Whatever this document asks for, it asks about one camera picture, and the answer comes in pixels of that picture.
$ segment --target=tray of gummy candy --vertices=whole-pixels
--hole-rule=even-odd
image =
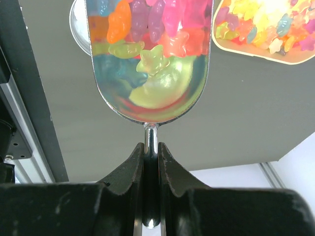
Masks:
[[[299,64],[315,56],[315,0],[222,0],[212,34],[223,50]]]

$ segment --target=gummy bear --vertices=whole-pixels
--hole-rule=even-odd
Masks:
[[[201,28],[186,28],[183,31],[189,34],[188,41],[186,42],[186,55],[187,56],[200,56],[203,50],[203,40],[205,32]]]
[[[155,75],[169,65],[169,59],[163,55],[162,45],[157,45],[151,50],[142,50],[140,57],[141,60],[136,68],[138,72]]]
[[[249,19],[252,19],[254,17],[254,15],[256,14],[256,12],[259,9],[259,5],[257,2],[251,2],[249,3],[249,5],[247,6],[247,10],[244,14],[244,20],[247,21]]]
[[[153,6],[157,0],[146,0],[148,6]]]
[[[251,30],[251,32],[247,35],[246,42],[248,44],[250,44],[254,40],[254,38],[256,37],[256,34],[257,34],[257,28],[256,28],[256,26],[254,26],[253,29]]]
[[[307,36],[304,40],[300,41],[301,51],[313,51],[315,44],[315,38],[311,37],[310,35]]]
[[[228,29],[228,22],[224,22],[223,24],[219,25],[216,29],[216,38],[224,38],[225,34],[229,31]]]
[[[260,46],[260,48],[262,49],[268,49],[271,42],[278,36],[277,30],[273,26],[268,27],[266,29],[266,32],[267,32],[267,38],[265,42],[263,42],[262,45]]]
[[[98,0],[98,13],[100,16],[108,16],[112,13],[120,0]]]
[[[284,50],[286,52],[290,51],[294,43],[295,43],[295,37],[294,36],[289,37],[284,44]]]
[[[228,22],[229,29],[232,30],[232,31],[235,31],[235,29],[239,25],[238,16],[229,13],[229,14],[226,15],[225,20],[226,20],[226,22]]]
[[[174,37],[184,14],[186,0],[164,0],[164,2],[162,21],[167,34]]]
[[[185,0],[185,10],[182,20],[184,28],[201,28],[206,23],[204,12],[208,5],[208,0]]]
[[[166,32],[162,35],[159,44],[163,45],[164,55],[168,58],[170,56],[185,57],[185,45],[188,41],[189,34],[185,31],[179,31],[175,37],[170,37]]]
[[[108,17],[109,29],[107,41],[109,43],[118,42],[124,39],[131,29],[131,11],[129,3],[121,0],[113,13]]]
[[[236,0],[234,3],[234,8],[233,8],[233,14],[242,14],[244,15],[245,12],[248,10],[248,6],[250,5],[249,0]]]
[[[148,28],[150,39],[153,43],[158,42],[164,32],[164,24],[162,22],[164,7],[164,0],[157,0],[156,3],[151,7],[149,13]]]
[[[225,20],[228,14],[228,11],[229,11],[229,8],[227,6],[220,8],[215,19],[216,25],[221,24]]]
[[[269,45],[270,54],[280,51],[283,41],[275,38]]]
[[[260,47],[263,42],[265,42],[267,39],[267,32],[266,31],[262,31],[257,33],[256,37],[253,39],[252,43],[256,46],[256,47]]]
[[[106,41],[108,17],[89,16],[88,22],[91,43]]]
[[[115,43],[110,45],[108,52],[117,58],[129,59],[140,54],[140,51],[144,48],[144,42],[138,43]]]
[[[298,2],[292,7],[292,11],[297,11],[301,13],[305,9],[309,8],[311,5],[311,0],[298,0]]]
[[[243,41],[253,28],[252,20],[240,20],[240,25],[236,29],[240,33],[240,41]]]
[[[306,29],[309,34],[314,33],[314,32],[315,32],[315,19],[310,20],[310,21],[304,26],[304,29]]]
[[[135,42],[141,40],[148,27],[149,9],[145,0],[134,0],[130,4],[131,34]]]

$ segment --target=orange gummy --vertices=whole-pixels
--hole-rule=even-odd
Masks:
[[[106,41],[108,31],[108,17],[89,16],[88,22],[91,43]]]
[[[127,0],[121,0],[108,16],[107,41],[116,43],[124,39],[131,29],[131,10]]]

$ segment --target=white wall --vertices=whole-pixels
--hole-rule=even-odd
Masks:
[[[297,191],[315,215],[315,133],[271,164],[285,187]]]
[[[191,173],[211,187],[271,188],[258,164],[192,171]],[[160,226],[153,230],[143,226],[142,235],[160,236]]]

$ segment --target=metal scoop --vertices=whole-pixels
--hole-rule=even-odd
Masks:
[[[212,0],[86,0],[95,81],[107,105],[145,127],[143,223],[159,224],[158,127],[205,87]]]

